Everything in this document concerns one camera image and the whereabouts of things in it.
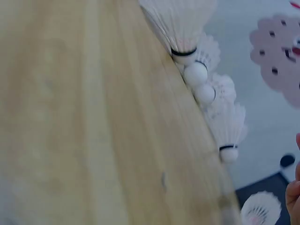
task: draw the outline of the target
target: wood grain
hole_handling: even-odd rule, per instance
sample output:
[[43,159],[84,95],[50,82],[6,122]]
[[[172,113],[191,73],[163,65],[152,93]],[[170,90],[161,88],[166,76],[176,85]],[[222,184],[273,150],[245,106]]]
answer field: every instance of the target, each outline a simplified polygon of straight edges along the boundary
[[240,224],[136,0],[3,0],[0,49],[0,224]]

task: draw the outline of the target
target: light wood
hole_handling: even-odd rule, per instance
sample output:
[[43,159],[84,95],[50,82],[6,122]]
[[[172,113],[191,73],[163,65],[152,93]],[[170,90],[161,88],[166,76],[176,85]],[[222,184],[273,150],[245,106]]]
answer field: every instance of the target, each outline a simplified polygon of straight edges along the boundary
[[0,224],[240,224],[137,0],[0,2]]

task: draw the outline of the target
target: shuttlecock cork base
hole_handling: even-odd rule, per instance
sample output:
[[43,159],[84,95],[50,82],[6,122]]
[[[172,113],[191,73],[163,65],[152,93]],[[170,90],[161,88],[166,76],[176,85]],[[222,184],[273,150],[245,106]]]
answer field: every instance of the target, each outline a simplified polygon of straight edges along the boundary
[[177,52],[171,49],[171,53],[172,53],[172,58],[175,62],[185,66],[189,66],[193,64],[197,57],[197,49],[194,49],[189,52]]
[[207,69],[203,64],[194,62],[184,68],[183,79],[193,91],[195,91],[197,87],[206,84],[207,78]]
[[239,151],[237,145],[225,145],[219,148],[220,157],[223,162],[233,163],[239,157]]

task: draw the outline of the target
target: dark spot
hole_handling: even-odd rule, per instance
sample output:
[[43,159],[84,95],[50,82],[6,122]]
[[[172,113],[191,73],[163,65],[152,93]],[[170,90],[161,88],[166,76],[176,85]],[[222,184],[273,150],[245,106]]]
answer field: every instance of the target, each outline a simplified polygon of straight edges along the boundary
[[161,175],[161,185],[163,186],[164,191],[167,192],[167,186],[166,186],[166,183],[165,183],[165,179],[166,179],[165,172],[163,172],[162,175]]
[[280,160],[280,165],[283,168],[287,168],[295,163],[295,156],[292,154],[286,154]]
[[259,51],[259,54],[260,54],[261,56],[264,56],[266,53],[265,53],[265,51],[264,51],[263,49],[261,49],[261,50]]
[[269,33],[272,38],[275,37],[275,33],[273,31],[270,31]]
[[274,75],[278,75],[278,70],[277,70],[276,67],[272,67],[272,73],[273,73]]

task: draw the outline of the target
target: white shuttlecock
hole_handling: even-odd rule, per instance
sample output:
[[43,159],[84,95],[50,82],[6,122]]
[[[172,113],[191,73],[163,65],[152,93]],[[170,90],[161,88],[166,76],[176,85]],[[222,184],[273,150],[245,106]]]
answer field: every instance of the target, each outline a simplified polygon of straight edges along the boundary
[[243,225],[275,225],[281,213],[280,201],[272,193],[251,195],[241,210]]
[[234,83],[228,75],[219,75],[213,73],[208,78],[208,84],[213,87],[216,92],[215,100],[212,107],[225,103],[234,103],[236,99],[236,92]]
[[194,62],[183,71],[183,79],[193,91],[195,91],[198,86],[206,84],[207,78],[206,67],[198,62]]
[[147,18],[169,43],[174,61],[184,65],[193,63],[197,57],[197,45],[203,26],[214,12],[217,0],[139,2]]
[[238,158],[238,144],[247,135],[245,126],[246,110],[239,104],[223,103],[218,107],[210,107],[205,118],[225,163],[232,163]]
[[199,86],[194,91],[194,97],[203,106],[210,105],[215,99],[215,90],[208,84]]
[[213,36],[202,33],[197,47],[196,61],[203,63],[209,74],[217,68],[220,53],[219,43],[214,40]]

